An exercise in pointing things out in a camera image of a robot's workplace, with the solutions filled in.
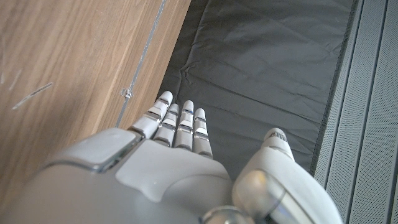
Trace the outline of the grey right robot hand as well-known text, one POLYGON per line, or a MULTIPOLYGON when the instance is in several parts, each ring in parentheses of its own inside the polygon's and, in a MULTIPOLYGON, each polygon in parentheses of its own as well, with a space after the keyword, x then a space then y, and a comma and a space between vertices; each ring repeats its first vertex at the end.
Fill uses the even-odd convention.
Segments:
POLYGON ((325 189, 270 129, 232 180, 214 160, 205 111, 165 91, 129 129, 63 150, 28 181, 2 223, 341 223, 325 189))

